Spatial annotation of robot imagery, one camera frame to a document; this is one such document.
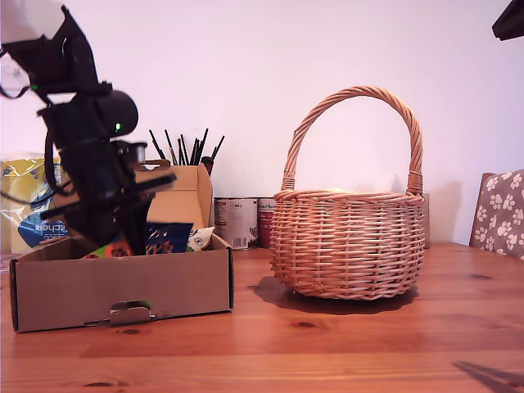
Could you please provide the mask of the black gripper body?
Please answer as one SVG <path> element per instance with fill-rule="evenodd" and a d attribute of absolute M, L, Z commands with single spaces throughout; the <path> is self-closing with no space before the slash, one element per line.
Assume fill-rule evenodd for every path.
<path fill-rule="evenodd" d="M 62 164 L 73 183 L 72 192 L 76 193 L 79 200 L 48 210 L 41 214 L 41 218 L 52 219 L 89 206 L 114 210 L 126 202 L 174 183 L 175 174 L 162 175 L 141 183 L 136 180 L 134 170 L 145 163 L 146 147 L 144 142 L 115 140 L 83 142 L 62 150 Z"/>

